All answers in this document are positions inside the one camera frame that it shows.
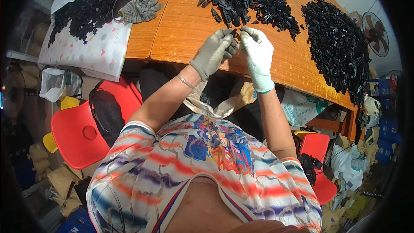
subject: fan blade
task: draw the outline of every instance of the fan blade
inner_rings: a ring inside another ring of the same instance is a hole
[[[365,27],[365,36],[367,38],[370,38],[371,39],[371,37],[369,36],[369,30],[366,27]]]
[[[374,48],[374,50],[376,51],[376,52],[380,52],[380,43],[379,42],[376,42],[375,44],[374,44],[374,46],[372,46],[373,48]]]
[[[380,37],[380,41],[383,43],[384,52],[387,52],[387,50],[388,50],[388,44],[387,44],[386,40],[384,40],[384,38]]]
[[[366,22],[368,23],[369,27],[370,27],[371,29],[374,29],[374,26],[372,25],[371,15],[367,15],[367,16],[365,17],[365,20],[366,20]]]
[[[382,36],[385,32],[384,26],[380,21],[377,21],[377,23],[375,24],[375,30],[377,31],[377,34],[380,36]]]

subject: printed shirt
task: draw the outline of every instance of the printed shirt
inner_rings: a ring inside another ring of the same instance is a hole
[[[279,220],[320,231],[321,208],[295,158],[280,161],[233,123],[199,114],[158,133],[128,122],[87,190],[91,220],[98,232],[163,232],[189,184],[200,180],[217,184],[242,222]]]

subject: woman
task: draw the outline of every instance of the woman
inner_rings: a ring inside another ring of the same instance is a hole
[[[99,232],[320,231],[321,209],[270,76],[273,46],[262,31],[241,30],[240,45],[231,30],[215,32],[131,116],[86,195]],[[224,119],[171,120],[237,48],[247,54],[268,147]]]

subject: white work glove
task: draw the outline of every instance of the white work glove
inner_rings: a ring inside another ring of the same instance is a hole
[[[270,76],[273,45],[266,35],[259,30],[243,26],[240,29],[240,48],[246,50],[247,67],[253,81],[253,88],[260,93],[267,93],[274,88]]]

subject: chair hole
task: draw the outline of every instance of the chair hole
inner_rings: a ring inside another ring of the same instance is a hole
[[[96,139],[97,133],[94,127],[87,125],[83,128],[83,137],[87,140],[94,140]]]

